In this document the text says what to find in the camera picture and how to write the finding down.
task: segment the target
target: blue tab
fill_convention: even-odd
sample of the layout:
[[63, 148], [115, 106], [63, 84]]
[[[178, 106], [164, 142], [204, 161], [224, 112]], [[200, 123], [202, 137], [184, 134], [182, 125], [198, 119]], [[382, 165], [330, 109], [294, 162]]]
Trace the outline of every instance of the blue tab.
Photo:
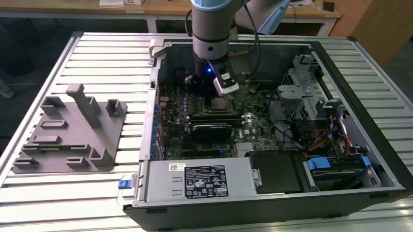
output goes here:
[[307, 161], [307, 166], [309, 166], [309, 169], [310, 170], [314, 170], [315, 169], [315, 166], [314, 166], [314, 163], [311, 160]]
[[118, 189], [131, 189], [131, 180], [119, 180]]
[[317, 158], [311, 158], [307, 161], [307, 166], [309, 169], [323, 169], [323, 168], [331, 168], [329, 159], [326, 157], [317, 157]]
[[310, 159], [314, 163], [315, 169], [330, 168], [330, 162], [326, 157], [317, 157]]
[[370, 162], [370, 160], [369, 160], [369, 157], [366, 157], [366, 156], [362, 157], [362, 162], [363, 162], [363, 165], [365, 165], [366, 167], [369, 167], [369, 166], [371, 165], [371, 162]]

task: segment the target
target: white table leg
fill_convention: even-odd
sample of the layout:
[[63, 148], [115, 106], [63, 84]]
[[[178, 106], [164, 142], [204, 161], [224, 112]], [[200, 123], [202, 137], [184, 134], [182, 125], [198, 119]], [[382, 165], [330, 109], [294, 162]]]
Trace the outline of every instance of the white table leg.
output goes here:
[[150, 33], [158, 33], [156, 16], [155, 15], [147, 15], [146, 21], [147, 21], [147, 25], [148, 25], [148, 32]]
[[319, 28], [317, 36], [329, 36], [333, 30], [333, 27], [335, 25], [335, 22], [337, 22], [335, 18], [326, 19], [323, 25]]

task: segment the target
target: motherboard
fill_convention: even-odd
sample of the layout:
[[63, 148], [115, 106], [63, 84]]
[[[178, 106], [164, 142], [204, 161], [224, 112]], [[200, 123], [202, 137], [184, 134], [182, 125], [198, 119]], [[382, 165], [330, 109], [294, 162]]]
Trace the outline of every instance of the motherboard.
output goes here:
[[183, 87], [164, 86], [162, 92], [166, 160], [239, 157], [242, 145], [258, 151], [279, 149], [267, 115], [271, 93], [258, 84], [247, 83], [211, 100]]

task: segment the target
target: silver metal bracket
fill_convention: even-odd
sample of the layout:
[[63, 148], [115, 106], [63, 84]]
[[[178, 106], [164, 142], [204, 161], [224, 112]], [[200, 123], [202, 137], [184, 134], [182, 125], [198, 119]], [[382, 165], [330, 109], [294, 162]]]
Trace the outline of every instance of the silver metal bracket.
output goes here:
[[150, 65], [154, 65], [154, 59], [162, 56], [164, 51], [164, 40], [163, 39], [151, 39], [150, 40]]

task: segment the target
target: black plastic bracket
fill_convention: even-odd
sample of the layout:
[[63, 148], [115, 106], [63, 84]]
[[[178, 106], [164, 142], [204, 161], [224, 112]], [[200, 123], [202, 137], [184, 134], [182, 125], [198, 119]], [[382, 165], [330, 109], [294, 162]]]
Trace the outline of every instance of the black plastic bracket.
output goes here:
[[72, 37], [75, 37], [75, 38], [79, 38], [79, 37], [81, 37], [83, 36], [83, 31], [73, 31], [72, 32]]
[[350, 42], [358, 42], [357, 38], [354, 36], [347, 36], [347, 40]]

